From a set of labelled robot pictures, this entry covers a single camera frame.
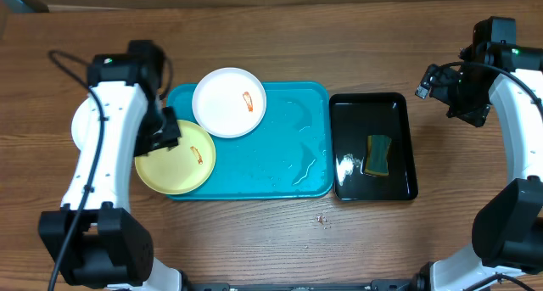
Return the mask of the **green yellow sponge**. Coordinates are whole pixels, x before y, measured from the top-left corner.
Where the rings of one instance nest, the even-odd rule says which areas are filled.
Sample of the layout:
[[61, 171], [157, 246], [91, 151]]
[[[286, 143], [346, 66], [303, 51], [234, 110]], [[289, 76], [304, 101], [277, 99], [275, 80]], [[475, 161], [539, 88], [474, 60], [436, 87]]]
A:
[[389, 146], [392, 139], [386, 135], [367, 137], [367, 159], [364, 173], [371, 176], [387, 176], [389, 174]]

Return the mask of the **yellow plate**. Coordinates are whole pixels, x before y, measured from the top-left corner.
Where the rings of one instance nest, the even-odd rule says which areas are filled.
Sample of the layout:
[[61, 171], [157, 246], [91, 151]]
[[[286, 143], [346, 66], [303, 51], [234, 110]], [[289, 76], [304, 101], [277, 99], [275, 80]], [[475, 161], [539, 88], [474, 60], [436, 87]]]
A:
[[216, 163], [216, 147], [208, 132], [188, 120], [177, 121], [181, 136], [173, 148], [135, 158], [141, 180], [154, 191], [178, 195], [204, 184]]

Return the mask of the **white plate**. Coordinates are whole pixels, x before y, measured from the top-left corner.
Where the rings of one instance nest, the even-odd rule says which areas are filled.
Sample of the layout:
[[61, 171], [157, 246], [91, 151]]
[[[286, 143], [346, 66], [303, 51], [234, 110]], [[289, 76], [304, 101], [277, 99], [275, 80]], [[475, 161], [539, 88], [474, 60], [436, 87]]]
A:
[[71, 136], [76, 147], [81, 150], [87, 139], [87, 130], [91, 124], [92, 112], [96, 109], [94, 101], [87, 98], [76, 110], [71, 122]]
[[266, 91], [247, 70], [214, 70], [197, 84], [192, 98], [196, 121], [209, 134], [236, 138], [252, 132], [266, 112]]

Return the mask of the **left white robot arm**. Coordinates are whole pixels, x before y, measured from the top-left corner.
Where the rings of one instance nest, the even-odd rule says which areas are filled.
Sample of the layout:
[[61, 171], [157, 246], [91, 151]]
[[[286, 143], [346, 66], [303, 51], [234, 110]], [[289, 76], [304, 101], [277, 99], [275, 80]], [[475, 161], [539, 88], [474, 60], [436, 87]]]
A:
[[181, 136], [173, 110], [162, 106], [158, 93], [171, 62], [154, 47], [99, 54], [80, 78], [59, 57], [76, 63], [80, 58], [59, 50], [48, 57], [88, 94], [74, 176], [59, 209], [42, 212], [38, 222], [54, 260], [48, 289], [58, 277], [94, 289], [186, 289], [182, 272], [154, 256], [152, 237], [131, 215], [129, 201], [135, 156], [171, 150]]

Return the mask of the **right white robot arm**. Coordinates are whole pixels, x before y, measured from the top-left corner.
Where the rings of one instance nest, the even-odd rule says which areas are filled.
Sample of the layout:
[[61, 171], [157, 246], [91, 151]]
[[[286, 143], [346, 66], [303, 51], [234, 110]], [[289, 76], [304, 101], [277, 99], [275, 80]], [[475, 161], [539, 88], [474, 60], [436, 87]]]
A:
[[508, 184], [475, 217], [470, 244], [428, 263], [411, 290], [522, 289], [542, 271], [542, 52], [504, 40], [464, 49], [457, 62], [430, 65], [416, 95], [449, 107], [448, 116], [482, 126], [493, 108], [501, 125]]

